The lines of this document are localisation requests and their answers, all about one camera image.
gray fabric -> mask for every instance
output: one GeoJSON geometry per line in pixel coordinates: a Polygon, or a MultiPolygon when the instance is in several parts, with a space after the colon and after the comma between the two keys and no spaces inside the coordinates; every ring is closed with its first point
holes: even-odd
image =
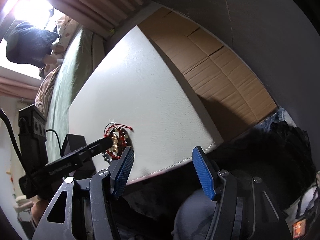
{"type": "MultiPolygon", "coordinates": [[[[55,129],[61,143],[69,132],[69,107],[92,73],[92,35],[84,27],[76,31],[54,85],[46,128],[55,129]]],[[[60,158],[54,133],[47,133],[46,147],[49,163],[60,158]]]]}
{"type": "Polygon", "coordinates": [[[174,220],[173,240],[203,240],[208,233],[216,202],[202,189],[196,190],[179,208],[174,220]]]}

black cable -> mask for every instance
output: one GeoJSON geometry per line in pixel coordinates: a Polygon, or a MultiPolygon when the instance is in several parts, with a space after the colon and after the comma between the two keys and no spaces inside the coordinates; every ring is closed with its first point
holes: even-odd
{"type": "Polygon", "coordinates": [[[59,145],[59,149],[60,149],[60,157],[62,157],[61,156],[61,144],[60,144],[60,140],[59,140],[59,136],[58,136],[58,134],[57,134],[57,132],[55,131],[55,130],[53,130],[53,129],[48,129],[48,130],[45,130],[45,132],[54,132],[55,133],[55,135],[56,135],[56,137],[57,137],[57,140],[58,140],[58,145],[59,145]]]}
{"type": "Polygon", "coordinates": [[[300,197],[300,200],[298,202],[298,208],[297,208],[297,213],[296,213],[296,219],[299,219],[301,216],[301,205],[302,205],[302,200],[303,200],[304,194],[300,197]]]}
{"type": "Polygon", "coordinates": [[[34,186],[36,186],[37,188],[39,188],[38,184],[35,182],[35,180],[31,176],[30,172],[28,171],[28,169],[25,167],[25,165],[23,163],[22,155],[21,155],[21,152],[20,152],[19,147],[17,145],[16,139],[14,137],[14,133],[13,133],[13,130],[12,130],[12,126],[11,126],[10,120],[9,120],[9,118],[7,117],[7,115],[5,114],[5,112],[1,108],[0,108],[0,118],[2,119],[2,121],[5,124],[5,126],[7,127],[7,130],[8,130],[8,133],[9,133],[13,148],[14,148],[14,150],[16,152],[16,155],[17,155],[17,157],[18,157],[18,159],[19,159],[19,161],[21,163],[21,166],[23,167],[26,175],[31,180],[32,184],[34,186]]]}

stitched seam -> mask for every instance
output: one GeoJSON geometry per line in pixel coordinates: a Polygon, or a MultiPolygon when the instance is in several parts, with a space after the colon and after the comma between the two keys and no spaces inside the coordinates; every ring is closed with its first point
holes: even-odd
{"type": "MultiPolygon", "coordinates": [[[[209,148],[210,148],[212,145],[214,145],[214,144],[215,144],[215,143],[213,142],[212,144],[210,144],[210,145],[209,145],[206,149],[204,149],[203,151],[206,151],[207,149],[209,149],[209,148]]],[[[189,160],[189,159],[191,159],[191,158],[192,158],[192,156],[189,157],[189,158],[186,158],[186,159],[184,159],[184,160],[182,160],[182,161],[179,161],[178,163],[175,163],[175,164],[173,164],[173,165],[171,165],[171,166],[169,166],[169,167],[163,168],[163,169],[161,169],[161,170],[159,170],[159,171],[164,171],[164,170],[166,170],[166,169],[169,169],[169,168],[171,168],[171,167],[173,167],[173,166],[176,166],[176,165],[178,165],[178,164],[180,164],[180,163],[183,163],[183,162],[185,162],[185,161],[187,161],[187,160],[189,160]]],[[[155,174],[155,173],[157,173],[157,172],[159,172],[159,171],[154,171],[154,172],[152,172],[152,173],[150,173],[150,174],[147,174],[147,175],[144,175],[144,176],[142,176],[142,177],[139,177],[139,178],[130,180],[129,182],[135,181],[135,180],[137,180],[137,179],[142,179],[142,178],[144,178],[144,177],[146,177],[146,176],[155,174]]]]}

metal bolt head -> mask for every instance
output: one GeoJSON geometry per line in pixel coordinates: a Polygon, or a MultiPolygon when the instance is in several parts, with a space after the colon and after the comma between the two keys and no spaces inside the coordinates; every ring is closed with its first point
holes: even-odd
{"type": "Polygon", "coordinates": [[[229,171],[221,170],[221,171],[219,171],[219,174],[220,174],[222,177],[226,177],[226,176],[229,175],[229,171]]]}
{"type": "Polygon", "coordinates": [[[104,158],[104,161],[107,163],[111,163],[112,162],[112,158],[110,155],[108,155],[107,157],[104,158]]]}
{"type": "Polygon", "coordinates": [[[253,180],[254,180],[255,183],[261,183],[262,182],[262,179],[260,177],[254,177],[253,180]]]}
{"type": "Polygon", "coordinates": [[[74,178],[73,178],[73,177],[67,177],[67,178],[64,180],[65,183],[71,183],[71,182],[73,182],[73,181],[74,181],[74,178]]]}
{"type": "Polygon", "coordinates": [[[109,171],[108,170],[101,170],[99,171],[99,175],[100,176],[107,176],[109,174],[109,171]]]}

blue gripper pad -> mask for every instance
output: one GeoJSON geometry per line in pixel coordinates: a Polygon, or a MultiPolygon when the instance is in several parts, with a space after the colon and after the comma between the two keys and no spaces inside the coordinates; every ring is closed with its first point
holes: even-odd
{"type": "Polygon", "coordinates": [[[200,146],[196,146],[192,151],[192,162],[196,169],[200,184],[204,191],[204,194],[212,201],[216,195],[213,185],[213,176],[210,172],[212,170],[211,164],[208,158],[204,155],[204,152],[200,146]]]}
{"type": "Polygon", "coordinates": [[[114,190],[112,195],[117,199],[123,192],[127,184],[128,177],[134,161],[134,152],[131,147],[126,147],[118,160],[115,170],[111,174],[111,179],[114,179],[114,190]]]}

